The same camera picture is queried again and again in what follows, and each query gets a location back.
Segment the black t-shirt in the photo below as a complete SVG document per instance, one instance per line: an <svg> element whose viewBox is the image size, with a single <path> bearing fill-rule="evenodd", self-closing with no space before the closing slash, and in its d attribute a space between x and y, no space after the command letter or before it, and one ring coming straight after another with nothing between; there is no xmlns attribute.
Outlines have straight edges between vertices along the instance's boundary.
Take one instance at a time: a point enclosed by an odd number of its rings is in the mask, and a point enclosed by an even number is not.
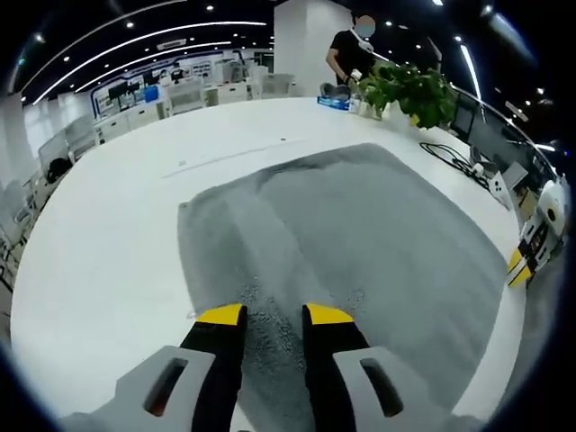
<svg viewBox="0 0 576 432"><path fill-rule="evenodd" d="M358 46L358 39L350 30L338 32L330 47L338 50L336 61L346 75L350 76L354 69L358 69L362 72L362 77L368 77L374 64L374 56ZM343 84L338 76L336 80L338 84Z"/></svg>

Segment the ceiling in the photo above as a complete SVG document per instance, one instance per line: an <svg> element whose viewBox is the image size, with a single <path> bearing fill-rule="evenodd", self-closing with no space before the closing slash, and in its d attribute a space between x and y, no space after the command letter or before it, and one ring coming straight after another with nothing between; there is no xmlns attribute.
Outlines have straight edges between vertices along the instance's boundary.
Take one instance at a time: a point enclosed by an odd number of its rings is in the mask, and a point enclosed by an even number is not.
<svg viewBox="0 0 576 432"><path fill-rule="evenodd" d="M522 129L537 140L553 138L554 128L549 127L550 119L547 118L552 117L550 109L538 104L543 98L550 97L545 75L521 58L516 49L512 49L479 18L480 10L494 2L442 0L444 5L439 6L435 1L440 0L337 0L346 7L374 16L378 23L376 34L371 39L375 50L398 63L409 61L420 68L432 66L435 56L428 41L428 37L431 38L443 53L442 70L447 78L474 93L460 43L455 41L456 35L461 36L472 54L482 99L510 116L512 113L504 107L504 102L512 102L521 107L530 119L527 123L519 123ZM16 6L22 8L21 22L10 38L12 42L5 46L6 54L0 58L3 89L22 91L28 104L65 74L103 51L152 32L194 23L246 21L267 25L182 29L139 40L81 68L51 90L48 97L70 92L72 85L79 88L106 70L154 54L158 52L156 45L163 41L187 38L189 44L231 41L234 48L269 48L270 36L274 34L274 7L279 3L281 1L271 0L48 0L39 2L41 6L35 4L33 8L28 4ZM207 10L208 5L213 6L213 10ZM157 7L122 18L125 14L151 6ZM540 11L527 10L512 0L497 1L494 6L514 23L527 41L537 46L541 29L535 22ZM89 32L117 19L119 21L106 25L61 53ZM134 23L132 28L127 27L128 21ZM43 41L36 40L38 33ZM18 58L25 59L25 62L13 75ZM546 88L546 93L539 94L537 88Z"/></svg>

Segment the green potted plant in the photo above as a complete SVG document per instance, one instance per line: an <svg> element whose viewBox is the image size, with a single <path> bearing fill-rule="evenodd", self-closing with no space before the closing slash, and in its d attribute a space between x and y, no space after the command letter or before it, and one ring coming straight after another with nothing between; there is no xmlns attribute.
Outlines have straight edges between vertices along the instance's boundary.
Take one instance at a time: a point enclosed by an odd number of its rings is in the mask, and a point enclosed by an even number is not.
<svg viewBox="0 0 576 432"><path fill-rule="evenodd" d="M420 73L414 65L376 63L358 91L377 118L394 102L409 116L410 124L419 128L446 125L455 116L455 90L432 68Z"/></svg>

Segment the desk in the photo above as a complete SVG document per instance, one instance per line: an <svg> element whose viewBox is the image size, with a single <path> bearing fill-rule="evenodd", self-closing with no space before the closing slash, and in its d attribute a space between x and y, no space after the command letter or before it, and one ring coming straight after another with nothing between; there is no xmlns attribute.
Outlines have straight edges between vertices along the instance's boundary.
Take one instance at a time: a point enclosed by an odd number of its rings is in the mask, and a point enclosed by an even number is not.
<svg viewBox="0 0 576 432"><path fill-rule="evenodd" d="M421 139L467 154L440 129L423 130ZM46 205L22 257L12 309L13 351L31 387L57 416L90 412L136 364L180 344L194 306L178 252L179 203L261 168L362 142L417 171L508 260L518 243L516 215L380 121L309 98L188 112L88 153ZM459 414L485 418L496 408L518 353L524 295L503 289L489 362L482 359Z"/></svg>

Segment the black cable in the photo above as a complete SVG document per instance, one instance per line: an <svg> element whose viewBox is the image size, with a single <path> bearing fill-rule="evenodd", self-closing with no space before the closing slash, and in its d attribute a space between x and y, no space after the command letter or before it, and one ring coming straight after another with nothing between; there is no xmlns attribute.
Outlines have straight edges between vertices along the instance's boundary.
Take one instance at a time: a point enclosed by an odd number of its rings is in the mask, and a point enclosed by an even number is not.
<svg viewBox="0 0 576 432"><path fill-rule="evenodd" d="M452 168L457 169L458 171L464 173L467 177L471 178L474 182L476 182L480 187L486 189L487 191L490 190L488 185L488 180L483 176L480 177L476 175L473 171L473 166L468 162L468 160L462 156L458 151L447 146L446 144L432 144L430 142L420 142L420 146L430 155L444 161L447 165ZM436 150L442 150L450 155L451 159L445 158L440 156Z"/></svg>

